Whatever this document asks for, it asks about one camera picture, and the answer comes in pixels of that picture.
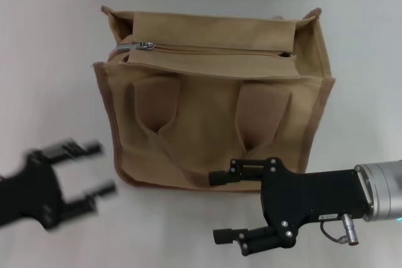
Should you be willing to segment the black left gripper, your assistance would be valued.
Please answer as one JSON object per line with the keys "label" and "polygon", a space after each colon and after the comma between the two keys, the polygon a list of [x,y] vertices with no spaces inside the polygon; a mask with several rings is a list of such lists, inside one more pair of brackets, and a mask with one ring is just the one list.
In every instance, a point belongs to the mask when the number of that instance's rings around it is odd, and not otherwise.
{"label": "black left gripper", "polygon": [[29,152],[20,170],[1,178],[1,226],[31,218],[46,230],[55,228],[62,218],[77,218],[97,211],[96,199],[117,193],[110,181],[83,196],[63,204],[62,192],[53,165],[68,160],[90,158],[103,153],[99,141],[79,144],[73,139]]}

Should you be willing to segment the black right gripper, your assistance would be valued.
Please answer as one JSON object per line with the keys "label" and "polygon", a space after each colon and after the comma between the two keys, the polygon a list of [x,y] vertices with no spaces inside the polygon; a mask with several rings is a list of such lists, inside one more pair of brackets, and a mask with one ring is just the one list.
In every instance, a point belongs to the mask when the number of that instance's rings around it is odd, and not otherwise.
{"label": "black right gripper", "polygon": [[269,226],[253,230],[213,230],[217,245],[237,242],[242,255],[293,247],[301,226],[321,216],[362,218],[369,209],[358,174],[353,169],[299,174],[280,158],[232,159],[228,170],[209,173],[210,186],[240,181],[261,181],[261,204]]}

